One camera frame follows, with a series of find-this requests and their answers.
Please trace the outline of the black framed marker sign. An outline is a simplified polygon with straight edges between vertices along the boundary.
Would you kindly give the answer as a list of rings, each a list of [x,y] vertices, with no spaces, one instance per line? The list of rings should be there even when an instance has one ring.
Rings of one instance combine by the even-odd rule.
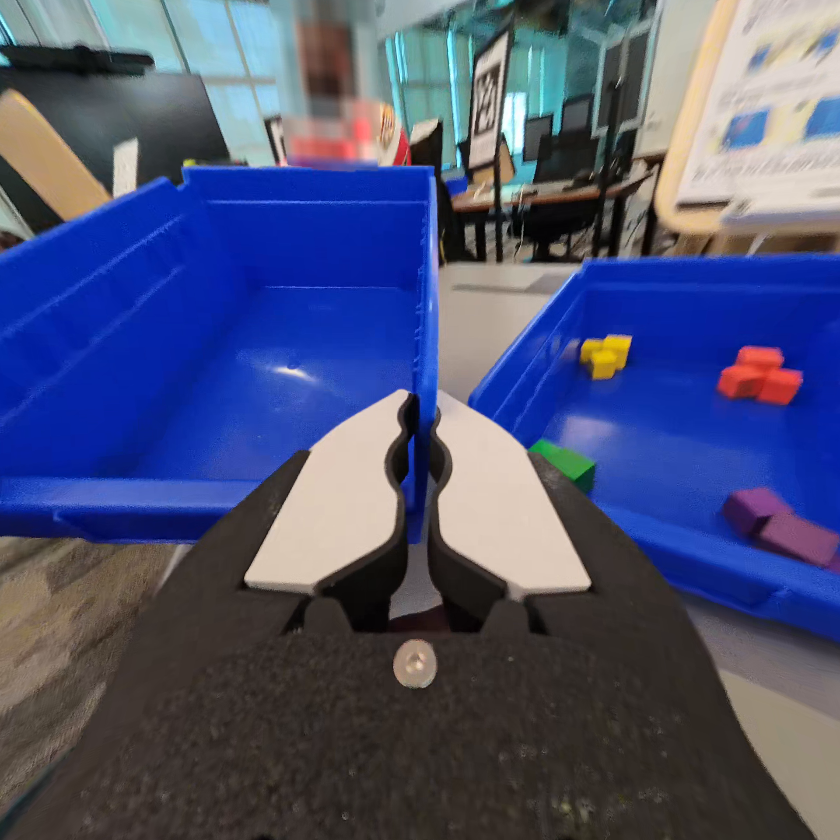
[[[512,41],[513,25],[509,23],[476,53],[471,78],[468,172],[497,162]]]

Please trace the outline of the light wooden board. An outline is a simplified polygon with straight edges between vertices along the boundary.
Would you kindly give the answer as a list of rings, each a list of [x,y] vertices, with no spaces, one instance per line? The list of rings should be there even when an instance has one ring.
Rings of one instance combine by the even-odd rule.
[[[744,227],[725,228],[719,216],[728,203],[679,205],[677,194],[694,141],[695,132],[704,111],[709,87],[714,78],[723,43],[736,12],[738,2],[717,2],[709,18],[696,63],[682,101],[679,116],[665,156],[658,180],[655,206],[659,220],[683,235],[747,237],[756,235],[838,236],[836,233],[800,232],[794,229],[770,230]]]

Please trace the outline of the white standing card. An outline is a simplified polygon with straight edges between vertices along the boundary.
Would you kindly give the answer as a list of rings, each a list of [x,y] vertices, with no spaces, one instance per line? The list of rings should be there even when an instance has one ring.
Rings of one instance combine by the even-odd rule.
[[[116,144],[112,150],[112,197],[133,193],[138,187],[140,141],[131,138]]]

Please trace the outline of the black computer monitor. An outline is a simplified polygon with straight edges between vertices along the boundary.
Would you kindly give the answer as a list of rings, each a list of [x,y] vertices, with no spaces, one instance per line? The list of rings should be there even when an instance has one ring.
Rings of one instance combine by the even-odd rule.
[[[539,158],[542,138],[553,132],[553,113],[549,112],[524,121],[521,158],[523,163],[535,162]]]
[[[584,93],[563,101],[558,135],[572,140],[592,137],[594,94]]]

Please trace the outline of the black wall screen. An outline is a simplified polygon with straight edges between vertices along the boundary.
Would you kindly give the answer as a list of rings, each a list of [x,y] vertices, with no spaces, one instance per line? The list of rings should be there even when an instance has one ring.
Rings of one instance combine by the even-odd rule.
[[[185,161],[232,157],[200,77],[152,72],[143,76],[3,68],[2,94],[29,100],[112,195],[112,150],[138,138],[138,186],[161,177],[182,183]],[[38,235],[63,221],[2,157],[2,195]]]

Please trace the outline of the black jacket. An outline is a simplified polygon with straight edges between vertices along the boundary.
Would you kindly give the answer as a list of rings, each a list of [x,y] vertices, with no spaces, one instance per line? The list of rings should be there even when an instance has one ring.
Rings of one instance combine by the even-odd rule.
[[[426,119],[414,124],[409,139],[412,165],[431,167],[437,193],[437,256],[438,264],[462,259],[464,237],[459,233],[452,199],[443,181],[443,135],[440,118]]]

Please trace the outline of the dark wooden desk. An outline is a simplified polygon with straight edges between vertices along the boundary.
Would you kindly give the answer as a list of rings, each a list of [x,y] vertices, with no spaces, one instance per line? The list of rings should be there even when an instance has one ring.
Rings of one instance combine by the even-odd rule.
[[[476,228],[476,256],[479,261],[487,261],[490,254],[487,244],[487,217],[496,220],[495,244],[493,256],[497,263],[504,260],[504,236],[502,233],[503,211],[513,207],[522,209],[529,205],[568,205],[590,201],[611,201],[613,203],[612,222],[606,241],[606,254],[609,258],[618,257],[622,247],[624,218],[627,201],[637,193],[642,185],[654,176],[651,170],[635,177],[615,182],[605,189],[598,185],[572,188],[570,182],[544,182],[537,185],[505,185],[495,197],[492,187],[471,186],[466,192],[456,195],[453,208],[462,216],[466,224]]]

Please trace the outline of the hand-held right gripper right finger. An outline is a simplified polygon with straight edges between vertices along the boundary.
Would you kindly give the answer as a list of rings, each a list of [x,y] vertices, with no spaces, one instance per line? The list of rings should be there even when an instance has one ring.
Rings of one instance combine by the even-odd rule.
[[[481,627],[504,601],[592,588],[528,450],[508,431],[438,391],[429,457],[427,564],[457,627]]]

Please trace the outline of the printed instruction sheet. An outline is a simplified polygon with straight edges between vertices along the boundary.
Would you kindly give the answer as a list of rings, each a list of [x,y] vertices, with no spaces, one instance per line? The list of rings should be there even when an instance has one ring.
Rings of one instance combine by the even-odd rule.
[[[738,2],[678,204],[803,206],[838,177],[839,2]]]

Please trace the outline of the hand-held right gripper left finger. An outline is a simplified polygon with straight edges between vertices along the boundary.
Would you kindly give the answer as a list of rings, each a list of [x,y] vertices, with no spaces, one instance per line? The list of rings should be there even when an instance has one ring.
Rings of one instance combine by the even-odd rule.
[[[414,394],[400,389],[312,446],[245,573],[251,590],[328,597],[351,625],[385,629],[407,568]]]

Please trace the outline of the purple wooden cube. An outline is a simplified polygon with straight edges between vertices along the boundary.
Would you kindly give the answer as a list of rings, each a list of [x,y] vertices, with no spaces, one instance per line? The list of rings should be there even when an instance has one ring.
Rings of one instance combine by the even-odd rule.
[[[759,534],[772,517],[787,513],[793,509],[766,487],[734,490],[720,509],[729,527],[745,539]]]
[[[794,513],[779,512],[764,523],[756,543],[773,553],[826,569],[837,555],[839,535]]]

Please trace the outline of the green wooden cube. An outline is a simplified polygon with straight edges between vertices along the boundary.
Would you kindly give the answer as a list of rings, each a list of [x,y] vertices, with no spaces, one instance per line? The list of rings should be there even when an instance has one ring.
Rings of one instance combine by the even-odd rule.
[[[584,494],[594,488],[596,463],[571,448],[558,446],[541,438],[529,448],[529,453],[540,455],[554,468],[571,480]]]

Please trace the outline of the black video bar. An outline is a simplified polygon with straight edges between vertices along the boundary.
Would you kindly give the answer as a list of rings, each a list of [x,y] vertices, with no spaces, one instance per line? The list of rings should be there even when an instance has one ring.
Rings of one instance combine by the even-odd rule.
[[[92,49],[85,45],[47,47],[41,45],[3,45],[2,56],[16,70],[68,72],[80,76],[143,76],[155,70],[147,53]]]

